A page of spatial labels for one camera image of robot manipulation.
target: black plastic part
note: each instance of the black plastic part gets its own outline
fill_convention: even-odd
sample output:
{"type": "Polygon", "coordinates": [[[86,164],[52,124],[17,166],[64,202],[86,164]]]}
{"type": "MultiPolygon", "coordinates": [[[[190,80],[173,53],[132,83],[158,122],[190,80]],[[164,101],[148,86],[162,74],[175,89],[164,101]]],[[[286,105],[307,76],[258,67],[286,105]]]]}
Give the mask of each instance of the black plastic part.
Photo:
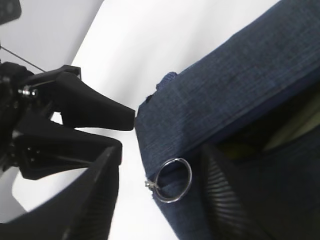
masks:
{"type": "Polygon", "coordinates": [[[0,0],[0,25],[20,18],[21,12],[19,0],[0,0]]]}
{"type": "Polygon", "coordinates": [[[96,92],[80,79],[78,67],[65,65],[55,71],[34,75],[23,84],[34,86],[44,101],[53,101],[63,125],[70,128],[104,128],[130,131],[135,111],[96,92]]]}
{"type": "Polygon", "coordinates": [[[104,128],[130,131],[135,111],[117,103],[64,72],[55,81],[55,102],[61,110],[63,124],[71,128],[104,128]]]}
{"type": "Polygon", "coordinates": [[[66,128],[32,112],[19,122],[12,139],[20,171],[31,180],[87,168],[107,147],[122,147],[113,138],[66,128]]]}
{"type": "Polygon", "coordinates": [[[1,240],[105,240],[119,189],[121,147],[107,147],[68,188],[9,223],[1,240]]]}

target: white surface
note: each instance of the white surface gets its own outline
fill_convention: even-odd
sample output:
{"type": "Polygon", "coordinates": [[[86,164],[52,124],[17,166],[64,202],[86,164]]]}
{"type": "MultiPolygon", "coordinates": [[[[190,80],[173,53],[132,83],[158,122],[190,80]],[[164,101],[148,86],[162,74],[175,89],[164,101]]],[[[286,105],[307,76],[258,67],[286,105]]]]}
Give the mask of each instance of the white surface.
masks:
{"type": "MultiPolygon", "coordinates": [[[[0,26],[1,45],[45,71],[71,64],[103,0],[20,0],[18,20],[0,26]]],[[[3,62],[33,68],[0,50],[3,62]]]]}
{"type": "MultiPolygon", "coordinates": [[[[82,67],[82,78],[90,87],[137,110],[166,73],[181,72],[276,2],[108,0],[101,6],[73,64],[82,67]]],[[[144,187],[145,172],[135,132],[85,131],[117,138],[124,147],[120,192],[109,239],[177,239],[144,187]]],[[[31,194],[15,191],[14,195],[32,209],[76,176],[67,173],[59,178],[58,174],[51,176],[51,181],[43,180],[45,194],[37,191],[35,183],[17,179],[16,183],[31,194]]]]}

